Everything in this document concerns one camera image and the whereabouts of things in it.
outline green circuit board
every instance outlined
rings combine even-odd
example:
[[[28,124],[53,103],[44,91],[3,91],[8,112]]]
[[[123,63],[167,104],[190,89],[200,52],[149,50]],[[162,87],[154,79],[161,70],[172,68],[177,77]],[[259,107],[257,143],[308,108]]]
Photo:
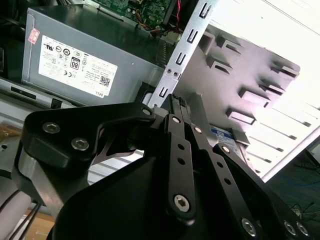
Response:
[[[135,12],[140,11],[143,23],[152,28],[159,26],[165,17],[171,0],[93,0],[101,7],[135,22]]]

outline white surface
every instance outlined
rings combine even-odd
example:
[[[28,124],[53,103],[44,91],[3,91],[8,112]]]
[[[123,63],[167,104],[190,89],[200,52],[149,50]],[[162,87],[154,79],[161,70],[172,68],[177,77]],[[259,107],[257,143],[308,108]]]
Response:
[[[117,66],[42,36],[39,74],[99,98],[108,96]]]
[[[255,115],[257,122],[247,133],[267,143],[250,138],[253,144],[247,148],[258,156],[248,154],[265,182],[320,134],[319,14],[320,2],[316,0],[219,0],[213,10],[210,24],[301,68],[280,100]],[[296,140],[285,136],[294,136]]]

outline cable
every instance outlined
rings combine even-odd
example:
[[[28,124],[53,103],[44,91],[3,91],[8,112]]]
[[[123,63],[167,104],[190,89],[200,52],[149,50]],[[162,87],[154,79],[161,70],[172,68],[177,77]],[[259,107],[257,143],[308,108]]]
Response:
[[[29,218],[35,213],[37,206],[38,205],[35,205],[34,208],[31,210],[31,212],[29,212],[28,216],[25,217],[23,222],[12,233],[11,237],[9,238],[9,240],[13,240],[15,238],[15,236],[18,234],[18,232],[21,230],[21,228],[26,224],[26,222],[29,220]]]
[[[139,10],[139,9],[135,11],[135,17],[136,17],[136,19],[138,20],[139,24],[140,24],[146,31],[151,32],[151,31],[157,30],[157,29],[155,29],[155,28],[150,27],[150,26],[147,25],[146,23],[144,23],[141,15],[140,15],[140,10]]]
[[[176,10],[176,28],[179,29],[180,22],[180,11],[181,11],[181,0],[177,0],[177,10]]]
[[[26,29],[26,25],[24,25],[23,23],[13,19],[13,18],[9,18],[9,17],[5,17],[5,16],[0,16],[0,18],[6,20],[7,22],[11,23],[11,24],[14,24],[14,25],[17,25],[19,28],[23,28],[23,29]]]
[[[26,236],[29,228],[31,227],[33,221],[34,221],[35,218],[36,218],[36,215],[37,215],[40,207],[41,207],[41,204],[40,204],[40,203],[38,203],[38,204],[35,206],[36,209],[35,209],[35,211],[34,211],[34,214],[32,215],[32,217],[31,217],[30,221],[28,222],[28,224],[26,225],[25,229],[23,230],[23,233],[22,233],[21,236],[19,237],[19,240],[23,240],[24,237]]]
[[[298,206],[299,210],[301,212],[301,219],[304,220],[304,221],[311,221],[311,220],[313,220],[314,218],[317,217],[317,214],[315,214],[315,213],[317,213],[317,211],[315,211],[315,212],[306,212],[306,211],[307,211],[308,208],[310,208],[314,204],[315,204],[315,202],[313,201],[306,208],[302,209],[300,204],[296,203],[291,207],[291,209],[293,209],[295,206]]]
[[[20,190],[16,190],[14,193],[12,193],[5,201],[4,203],[0,206],[0,214],[2,211],[5,209],[5,207],[10,203],[10,201],[18,194],[20,193]]]
[[[320,213],[320,210],[318,210],[318,211],[309,211],[309,212],[306,212],[305,214],[317,214],[317,213]]]

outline power supply unit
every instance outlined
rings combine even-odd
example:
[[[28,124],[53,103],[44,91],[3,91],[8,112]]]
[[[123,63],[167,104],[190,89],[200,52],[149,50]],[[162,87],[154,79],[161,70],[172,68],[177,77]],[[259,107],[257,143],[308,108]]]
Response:
[[[173,45],[86,5],[29,8],[24,84],[79,105],[131,102]]]

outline blue label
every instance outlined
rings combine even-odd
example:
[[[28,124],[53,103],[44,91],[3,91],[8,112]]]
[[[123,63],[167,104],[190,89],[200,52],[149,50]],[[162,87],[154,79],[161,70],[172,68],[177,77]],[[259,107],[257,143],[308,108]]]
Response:
[[[226,138],[228,138],[228,139],[234,139],[234,137],[233,137],[230,133],[228,133],[228,132],[222,132],[222,131],[219,131],[219,130],[214,129],[214,128],[211,129],[211,132],[213,132],[213,133],[215,133],[215,134],[217,134],[217,135],[226,137]]]

